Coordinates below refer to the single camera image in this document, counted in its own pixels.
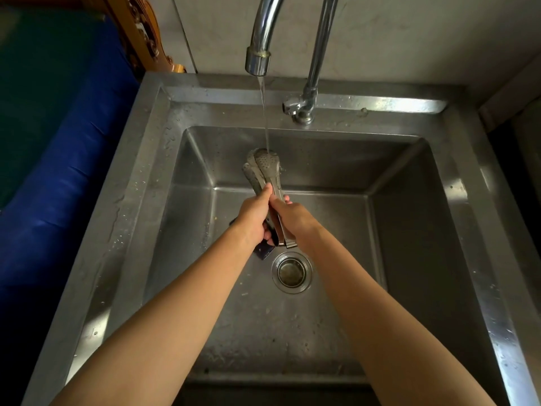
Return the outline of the person's right hand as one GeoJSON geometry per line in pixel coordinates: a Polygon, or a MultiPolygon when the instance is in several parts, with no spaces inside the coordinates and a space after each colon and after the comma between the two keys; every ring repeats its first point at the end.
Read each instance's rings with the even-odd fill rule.
{"type": "Polygon", "coordinates": [[[300,203],[292,202],[288,197],[287,214],[278,214],[282,225],[290,232],[297,245],[304,244],[311,234],[321,229],[321,224],[314,216],[300,203]]]}

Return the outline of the person's left hand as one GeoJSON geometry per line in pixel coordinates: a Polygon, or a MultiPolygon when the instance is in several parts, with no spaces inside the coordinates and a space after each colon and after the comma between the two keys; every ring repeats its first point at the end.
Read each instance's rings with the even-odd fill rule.
{"type": "Polygon", "coordinates": [[[263,238],[269,238],[263,229],[270,205],[259,204],[256,196],[247,198],[241,205],[235,224],[242,228],[243,237],[251,246],[257,246],[263,238]]]}

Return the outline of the stainless steel kitchen tongs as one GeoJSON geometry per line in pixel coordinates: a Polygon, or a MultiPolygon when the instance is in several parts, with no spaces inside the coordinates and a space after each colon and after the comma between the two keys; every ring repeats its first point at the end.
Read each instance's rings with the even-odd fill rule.
{"type": "MultiPolygon", "coordinates": [[[[255,194],[258,195],[266,184],[270,184],[276,197],[284,200],[281,191],[280,158],[276,152],[266,148],[249,151],[242,171],[255,194]]],[[[297,247],[294,235],[282,225],[279,214],[272,207],[267,212],[266,223],[275,246],[284,246],[287,249],[297,247]]]]}

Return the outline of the person's left forearm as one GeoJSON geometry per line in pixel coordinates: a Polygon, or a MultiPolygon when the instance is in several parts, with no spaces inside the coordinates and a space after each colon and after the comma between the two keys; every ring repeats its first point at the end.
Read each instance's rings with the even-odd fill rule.
{"type": "Polygon", "coordinates": [[[263,238],[261,223],[237,218],[91,355],[50,406],[171,406],[263,238]]]}

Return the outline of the person's right forearm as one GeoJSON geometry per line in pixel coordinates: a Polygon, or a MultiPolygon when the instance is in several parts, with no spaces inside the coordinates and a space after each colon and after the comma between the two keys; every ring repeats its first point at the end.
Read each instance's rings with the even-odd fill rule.
{"type": "Polygon", "coordinates": [[[496,406],[443,344],[317,222],[291,230],[315,264],[382,406],[496,406]]]}

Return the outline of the dark knife blade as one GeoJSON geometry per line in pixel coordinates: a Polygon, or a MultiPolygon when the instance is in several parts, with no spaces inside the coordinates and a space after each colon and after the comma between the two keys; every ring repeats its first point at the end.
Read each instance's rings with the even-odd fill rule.
{"type": "Polygon", "coordinates": [[[279,241],[274,226],[267,219],[263,222],[263,229],[269,235],[269,238],[263,238],[253,250],[253,254],[261,260],[265,260],[274,251],[279,241]]]}

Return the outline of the metal sink drain strainer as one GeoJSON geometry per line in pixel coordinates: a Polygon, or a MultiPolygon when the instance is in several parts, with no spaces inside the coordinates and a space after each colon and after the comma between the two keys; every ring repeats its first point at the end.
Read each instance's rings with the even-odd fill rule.
{"type": "Polygon", "coordinates": [[[310,288],[313,267],[302,253],[287,251],[273,260],[271,274],[275,286],[280,291],[286,294],[299,294],[310,288]]]}

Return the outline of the chrome gooseneck faucet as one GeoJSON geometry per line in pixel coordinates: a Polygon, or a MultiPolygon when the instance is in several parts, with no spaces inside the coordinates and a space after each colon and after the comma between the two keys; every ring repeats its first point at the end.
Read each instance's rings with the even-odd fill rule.
{"type": "MultiPolygon", "coordinates": [[[[246,49],[245,70],[255,77],[268,74],[271,60],[271,43],[276,23],[284,0],[260,0],[256,10],[252,35],[246,49]]],[[[286,37],[285,46],[278,47],[277,74],[300,76],[302,69],[308,69],[304,77],[305,85],[300,95],[293,95],[282,103],[285,115],[302,126],[310,125],[315,118],[318,86],[339,0],[322,0],[310,65],[308,65],[308,36],[304,35],[308,25],[305,23],[307,12],[300,4],[286,2],[286,24],[279,35],[286,37]]]]}

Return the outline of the carved wooden furniture piece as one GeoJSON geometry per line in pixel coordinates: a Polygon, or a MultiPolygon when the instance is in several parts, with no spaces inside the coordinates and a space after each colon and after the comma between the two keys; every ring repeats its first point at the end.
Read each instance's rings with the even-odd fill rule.
{"type": "Polygon", "coordinates": [[[81,0],[83,5],[114,21],[134,73],[147,71],[186,73],[164,51],[158,20],[148,0],[81,0]]]}

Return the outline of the blue tarp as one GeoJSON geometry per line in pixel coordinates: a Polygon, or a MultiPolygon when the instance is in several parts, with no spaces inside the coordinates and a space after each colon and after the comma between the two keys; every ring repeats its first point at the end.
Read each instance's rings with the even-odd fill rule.
{"type": "Polygon", "coordinates": [[[139,82],[112,19],[0,8],[0,389],[21,397],[139,82]]]}

